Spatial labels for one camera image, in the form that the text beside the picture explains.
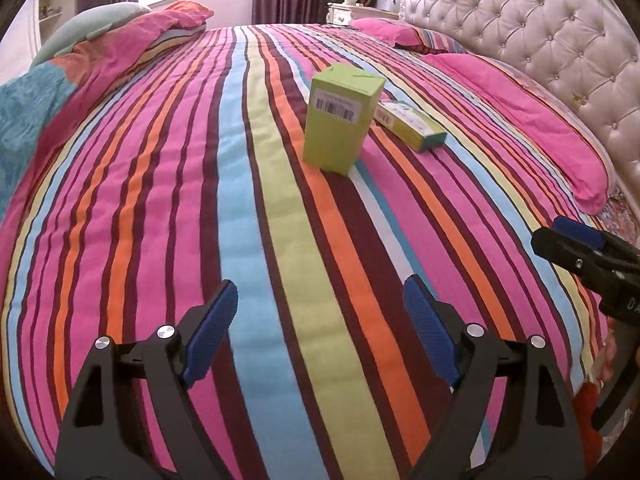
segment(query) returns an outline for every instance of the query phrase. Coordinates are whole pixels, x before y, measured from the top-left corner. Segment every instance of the bed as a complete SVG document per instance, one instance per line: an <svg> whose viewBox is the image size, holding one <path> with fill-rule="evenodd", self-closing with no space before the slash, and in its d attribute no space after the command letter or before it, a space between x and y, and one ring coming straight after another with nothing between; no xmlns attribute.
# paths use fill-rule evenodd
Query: bed
<svg viewBox="0 0 640 480"><path fill-rule="evenodd" d="M96 337L146 338L223 278L238 315L190 395L238 479L407 475L450 400L402 309L413 273L466 322L544 336L577 391L606 324L530 234L558 215L640 234L640 46L615 10L402 0L406 23L470 51L435 55L350 28L203 31L209 16L140 16L0 88L0 407L37 460L52 471ZM416 154L372 123L348 177L302 163L310 80L335 62L383 75L444 147Z"/></svg>

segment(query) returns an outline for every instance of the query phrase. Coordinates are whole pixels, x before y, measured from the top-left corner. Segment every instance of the blue rubber fingertip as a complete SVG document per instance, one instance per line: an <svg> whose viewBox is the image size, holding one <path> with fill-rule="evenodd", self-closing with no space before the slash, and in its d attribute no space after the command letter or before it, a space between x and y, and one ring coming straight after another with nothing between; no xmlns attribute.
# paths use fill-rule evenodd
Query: blue rubber fingertip
<svg viewBox="0 0 640 480"><path fill-rule="evenodd" d="M453 386L460 379L456 345L418 282L409 278L402 292L404 307L431 362L435 374Z"/></svg>
<svg viewBox="0 0 640 480"><path fill-rule="evenodd" d="M213 356L225 338L238 310L238 288L229 283L214 300L185 347L182 380L187 388L207 375Z"/></svg>
<svg viewBox="0 0 640 480"><path fill-rule="evenodd" d="M605 242L600 231L581 222L571 220L566 216L559 216L556 218L551 224L551 228L553 231L569 238L573 238L577 242L585 244L595 251L601 251L604 249Z"/></svg>

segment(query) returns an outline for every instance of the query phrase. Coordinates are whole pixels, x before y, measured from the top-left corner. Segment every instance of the box lid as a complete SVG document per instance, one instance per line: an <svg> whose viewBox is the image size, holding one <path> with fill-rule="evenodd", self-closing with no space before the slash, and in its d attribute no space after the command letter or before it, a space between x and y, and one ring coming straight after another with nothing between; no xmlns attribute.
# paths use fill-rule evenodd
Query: box lid
<svg viewBox="0 0 640 480"><path fill-rule="evenodd" d="M385 78L365 72L363 69L346 63L336 63L314 76L315 81L335 84L372 96L385 84Z"/></svg>

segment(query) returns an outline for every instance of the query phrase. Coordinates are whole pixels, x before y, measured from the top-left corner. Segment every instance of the green box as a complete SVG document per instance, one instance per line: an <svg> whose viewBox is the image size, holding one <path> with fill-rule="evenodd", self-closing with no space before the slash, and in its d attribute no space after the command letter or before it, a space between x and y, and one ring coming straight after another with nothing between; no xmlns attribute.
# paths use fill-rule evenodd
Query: green box
<svg viewBox="0 0 640 480"><path fill-rule="evenodd" d="M316 74L309 92L302 160L346 175L360 156L385 81L344 63Z"/></svg>
<svg viewBox="0 0 640 480"><path fill-rule="evenodd" d="M447 137L442 124L420 108L403 101L380 101L374 117L414 152L440 146Z"/></svg>

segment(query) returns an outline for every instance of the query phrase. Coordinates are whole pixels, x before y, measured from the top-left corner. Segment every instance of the striped bedsheet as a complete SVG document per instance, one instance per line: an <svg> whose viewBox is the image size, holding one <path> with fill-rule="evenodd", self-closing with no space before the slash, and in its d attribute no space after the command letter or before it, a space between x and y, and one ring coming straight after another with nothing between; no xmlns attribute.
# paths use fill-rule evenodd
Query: striped bedsheet
<svg viewBox="0 0 640 480"><path fill-rule="evenodd" d="M602 222L580 212L572 176L499 104L430 57L353 31L269 25L187 39L149 45L95 104L82 96L100 74L79 81L67 105L90 108L63 107L68 123L44 131L0 232L4 394L47 468L94 339L147 338L223 278L238 286L238 315L190 395L237 479L408 473L450 397L402 308L413 273L467 322L543 335L579 387L606 327L592 294L533 256L529 240L557 215ZM372 124L348 178L303 164L310 79L334 62L384 75L387 97L449 129L446 145L417 155ZM522 102L543 104L510 80ZM578 151L589 145L544 106L573 128ZM589 153L585 164L605 174ZM143 385L140 397L170 468ZM497 391L476 461L499 402Z"/></svg>

